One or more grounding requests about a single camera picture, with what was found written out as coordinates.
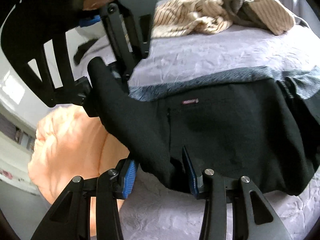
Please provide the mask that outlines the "black pants with patterned lining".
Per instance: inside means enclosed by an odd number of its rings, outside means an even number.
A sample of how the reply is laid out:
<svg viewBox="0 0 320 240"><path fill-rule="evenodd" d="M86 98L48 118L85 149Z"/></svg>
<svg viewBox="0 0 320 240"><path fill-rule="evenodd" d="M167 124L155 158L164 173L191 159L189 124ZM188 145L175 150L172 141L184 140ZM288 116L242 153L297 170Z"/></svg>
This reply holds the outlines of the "black pants with patterned lining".
<svg viewBox="0 0 320 240"><path fill-rule="evenodd" d="M199 82L162 85L127 95L103 60L88 64L90 107L115 136L169 189L188 192L193 166L248 176L259 189L299 195L319 168L319 69L239 68Z"/></svg>

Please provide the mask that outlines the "black item beside bed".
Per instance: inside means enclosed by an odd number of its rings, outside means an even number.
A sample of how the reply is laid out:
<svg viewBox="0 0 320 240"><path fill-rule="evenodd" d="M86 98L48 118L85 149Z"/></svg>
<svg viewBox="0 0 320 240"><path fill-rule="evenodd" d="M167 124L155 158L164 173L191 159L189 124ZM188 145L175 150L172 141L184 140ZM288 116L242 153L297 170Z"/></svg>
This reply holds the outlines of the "black item beside bed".
<svg viewBox="0 0 320 240"><path fill-rule="evenodd" d="M81 59L84 57L86 52L98 41L97 38L91 39L81 45L78 46L75 55L73 56L73 61L76 66L78 66L81 62Z"/></svg>

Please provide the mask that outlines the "peach orange garment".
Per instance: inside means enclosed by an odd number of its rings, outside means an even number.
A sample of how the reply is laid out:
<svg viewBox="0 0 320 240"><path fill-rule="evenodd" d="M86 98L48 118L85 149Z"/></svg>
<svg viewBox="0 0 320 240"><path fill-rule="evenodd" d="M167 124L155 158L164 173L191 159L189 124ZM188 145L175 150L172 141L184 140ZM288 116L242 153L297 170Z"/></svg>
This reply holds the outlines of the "peach orange garment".
<svg viewBox="0 0 320 240"><path fill-rule="evenodd" d="M97 178L128 156L99 118L89 117L80 106L60 107L38 123L28 174L52 206L75 176ZM95 206L92 198L90 238L97 236Z"/></svg>

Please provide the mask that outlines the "grey embossed bed cover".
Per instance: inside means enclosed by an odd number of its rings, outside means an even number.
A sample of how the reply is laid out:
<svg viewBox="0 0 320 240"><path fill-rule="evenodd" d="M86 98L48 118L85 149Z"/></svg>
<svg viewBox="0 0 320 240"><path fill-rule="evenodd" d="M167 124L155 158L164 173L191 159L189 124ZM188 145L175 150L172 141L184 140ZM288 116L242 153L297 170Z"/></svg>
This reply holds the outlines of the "grey embossed bed cover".
<svg viewBox="0 0 320 240"><path fill-rule="evenodd" d="M234 25L214 35L191 34L155 39L150 56L134 70L130 93L153 87L151 97L163 94L162 85L206 84L206 77L239 68L270 67L279 71L319 69L319 38L304 20L279 35L264 29ZM293 239L304 239L319 218L319 168L301 194L274 190L265 193L278 204Z"/></svg>

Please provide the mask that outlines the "beige striped blanket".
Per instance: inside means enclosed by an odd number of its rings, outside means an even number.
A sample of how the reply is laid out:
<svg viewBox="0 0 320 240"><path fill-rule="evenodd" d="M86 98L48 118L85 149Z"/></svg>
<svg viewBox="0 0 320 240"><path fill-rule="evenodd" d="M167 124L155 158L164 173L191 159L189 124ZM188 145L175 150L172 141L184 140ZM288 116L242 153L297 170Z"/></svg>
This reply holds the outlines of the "beige striped blanket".
<svg viewBox="0 0 320 240"><path fill-rule="evenodd" d="M279 0L168 0L156 9L151 36L213 35L233 24L281 35L296 19Z"/></svg>

